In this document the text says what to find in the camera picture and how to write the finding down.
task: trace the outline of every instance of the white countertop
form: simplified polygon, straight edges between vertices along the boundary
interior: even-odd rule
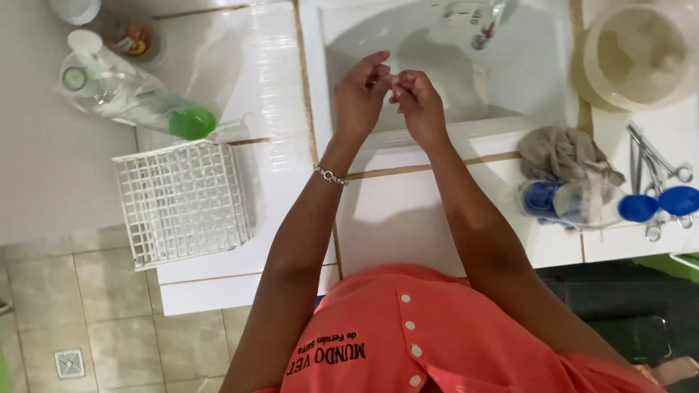
[[[157,268],[166,315],[251,304],[273,237],[312,173],[311,158],[306,150],[308,140],[297,138],[294,143],[280,145],[283,139],[273,138],[265,128],[262,109],[251,98],[258,97],[260,92],[256,84],[259,74],[250,18],[250,9],[243,8],[160,22],[165,34],[179,37],[180,45],[168,48],[168,55],[175,61],[166,59],[155,75],[173,91],[195,101],[208,102],[222,115],[223,123],[247,118],[245,127],[234,132],[235,139],[256,140],[256,143],[236,147],[244,158],[242,172],[247,191],[255,200],[254,238],[229,252]],[[205,31],[206,34],[189,39],[186,34],[180,36],[179,31]],[[220,53],[225,50],[232,50],[233,55]],[[300,75],[290,83],[292,89],[302,93]],[[627,117],[593,110],[595,140],[612,163],[628,176],[629,142],[624,131]],[[699,159],[697,96],[653,113],[638,113],[634,120],[644,127],[647,138],[660,152],[674,152],[668,157],[671,162],[688,161],[698,167],[695,162]],[[154,143],[151,135],[139,131],[142,150],[167,142],[158,139]],[[487,151],[493,143],[514,146],[509,139],[483,143],[476,143],[470,149]],[[275,165],[280,146],[285,154],[297,153],[283,167]],[[463,275],[432,172],[421,166],[425,164],[421,155],[406,154],[404,150],[399,153],[401,159],[396,160],[399,162],[396,166],[418,167],[406,170],[407,173],[376,177],[369,174],[353,180],[345,190],[337,216],[338,244],[331,239],[319,294],[324,294],[341,275],[348,276],[389,262],[424,264],[444,273]],[[386,155],[382,159],[391,161]],[[520,216],[514,207],[510,191],[523,180],[518,159],[473,164],[469,169],[512,225],[537,268],[659,254],[695,244],[688,242],[692,231],[669,224],[663,228],[663,239],[658,243],[649,243],[640,225],[606,229],[604,243],[600,242],[599,231],[581,235],[570,234],[556,225],[540,226],[534,219]],[[699,247],[699,236],[695,237]]]

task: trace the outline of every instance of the white container lid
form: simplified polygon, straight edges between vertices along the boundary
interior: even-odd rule
[[[102,7],[101,0],[48,0],[56,15],[74,26],[92,22]]]

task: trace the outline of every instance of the gray cloth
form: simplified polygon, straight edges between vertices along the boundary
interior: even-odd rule
[[[583,131],[560,127],[536,129],[519,141],[517,149],[522,156],[522,173],[528,179],[567,182],[604,178],[616,186],[626,181]]]

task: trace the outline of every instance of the person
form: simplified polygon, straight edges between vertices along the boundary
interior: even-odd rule
[[[337,130],[270,248],[220,393],[662,391],[549,291],[449,142],[439,94],[389,52],[335,87]],[[382,102],[430,159],[465,278],[392,264],[340,281],[315,307],[343,179]]]

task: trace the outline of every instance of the white sink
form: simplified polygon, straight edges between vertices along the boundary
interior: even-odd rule
[[[333,86],[362,57],[378,50],[391,51],[387,63],[394,73],[419,69],[428,74],[444,101],[455,144],[494,134],[502,141],[502,134],[514,133],[512,141],[499,143],[502,152],[512,151],[521,133],[534,126],[575,125],[567,1],[511,0],[495,36],[481,51],[471,47],[479,30],[470,24],[471,16],[449,11],[478,8],[477,2],[301,0],[300,7],[319,155],[334,129]],[[487,21],[484,14],[482,21]],[[527,130],[522,124],[528,124]],[[386,101],[363,149],[375,155],[409,142],[403,117]],[[481,154],[471,150],[478,149],[462,156]],[[363,169],[391,166],[396,165],[389,159]]]

